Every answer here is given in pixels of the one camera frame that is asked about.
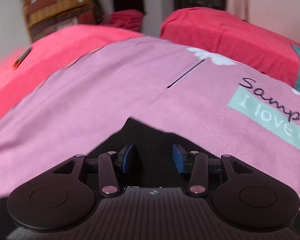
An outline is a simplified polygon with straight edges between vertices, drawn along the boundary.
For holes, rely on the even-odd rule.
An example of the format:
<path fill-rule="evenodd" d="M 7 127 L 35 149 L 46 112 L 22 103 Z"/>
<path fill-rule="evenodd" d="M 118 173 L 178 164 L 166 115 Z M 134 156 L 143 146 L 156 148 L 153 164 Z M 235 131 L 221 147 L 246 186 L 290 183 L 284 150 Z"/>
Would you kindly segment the coral red blanket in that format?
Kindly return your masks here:
<path fill-rule="evenodd" d="M 8 55 L 0 63 L 0 119 L 54 71 L 110 43 L 141 36 L 121 28 L 74 25 L 34 42 L 17 68 L 13 64 L 22 51 Z"/>

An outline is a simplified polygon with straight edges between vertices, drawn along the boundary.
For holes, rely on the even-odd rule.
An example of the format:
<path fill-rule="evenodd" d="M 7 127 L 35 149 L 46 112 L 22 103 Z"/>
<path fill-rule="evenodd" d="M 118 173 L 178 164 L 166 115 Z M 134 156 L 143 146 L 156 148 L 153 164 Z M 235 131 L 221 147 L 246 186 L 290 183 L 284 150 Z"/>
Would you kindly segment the wooden shelf unit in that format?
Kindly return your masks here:
<path fill-rule="evenodd" d="M 26 1 L 23 5 L 23 17 L 31 43 L 36 40 L 32 30 L 36 25 L 52 20 L 56 24 L 77 17 L 94 8 L 92 0 L 55 0 L 53 3 L 36 10 L 31 8 L 32 4 L 34 2 Z"/>

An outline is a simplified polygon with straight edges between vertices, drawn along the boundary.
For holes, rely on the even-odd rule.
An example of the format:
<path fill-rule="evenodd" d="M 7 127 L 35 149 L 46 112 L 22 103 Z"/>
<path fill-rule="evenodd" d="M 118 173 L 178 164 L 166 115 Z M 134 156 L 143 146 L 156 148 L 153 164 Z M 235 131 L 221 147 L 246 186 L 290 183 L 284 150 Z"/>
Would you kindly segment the black pants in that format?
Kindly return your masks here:
<path fill-rule="evenodd" d="M 172 158 L 174 144 L 181 145 L 187 152 L 198 151 L 205 153 L 208 158 L 218 159 L 217 156 L 177 134 L 154 129 L 133 118 L 128 118 L 118 132 L 93 149 L 87 158 L 98 158 L 108 151 L 120 152 L 130 144 L 133 145 L 133 153 L 127 174 L 123 174 L 118 167 L 114 169 L 120 189 L 127 186 L 186 186 L 188 178 L 178 173 Z"/>

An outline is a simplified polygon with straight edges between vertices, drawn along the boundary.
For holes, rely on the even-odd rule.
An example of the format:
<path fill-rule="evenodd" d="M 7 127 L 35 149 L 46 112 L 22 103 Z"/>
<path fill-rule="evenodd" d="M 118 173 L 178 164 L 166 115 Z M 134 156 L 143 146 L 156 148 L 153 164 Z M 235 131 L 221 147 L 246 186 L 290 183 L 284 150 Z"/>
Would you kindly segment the red folded cloth pile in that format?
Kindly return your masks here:
<path fill-rule="evenodd" d="M 144 14 L 138 10 L 129 9 L 112 13 L 102 25 L 141 32 Z"/>

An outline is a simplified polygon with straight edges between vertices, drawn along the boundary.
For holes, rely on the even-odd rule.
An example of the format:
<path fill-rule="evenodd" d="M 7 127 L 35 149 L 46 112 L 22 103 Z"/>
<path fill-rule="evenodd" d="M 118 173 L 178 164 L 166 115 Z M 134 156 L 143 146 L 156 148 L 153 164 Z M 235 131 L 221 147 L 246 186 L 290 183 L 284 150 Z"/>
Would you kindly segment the red bed cover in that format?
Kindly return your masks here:
<path fill-rule="evenodd" d="M 245 22 L 222 10 L 176 10 L 161 25 L 160 37 L 221 54 L 295 86 L 300 59 L 291 39 Z"/>

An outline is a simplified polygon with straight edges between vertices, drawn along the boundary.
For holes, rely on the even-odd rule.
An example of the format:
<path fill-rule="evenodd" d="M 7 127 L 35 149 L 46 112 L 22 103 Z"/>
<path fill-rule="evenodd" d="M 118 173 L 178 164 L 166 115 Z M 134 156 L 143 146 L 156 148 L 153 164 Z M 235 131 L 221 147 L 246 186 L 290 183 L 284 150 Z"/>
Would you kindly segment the pink printed bed sheet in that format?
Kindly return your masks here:
<path fill-rule="evenodd" d="M 0 197 L 133 118 L 230 154 L 300 197 L 300 92 L 254 68 L 152 37 L 109 44 L 51 74 L 0 120 Z"/>

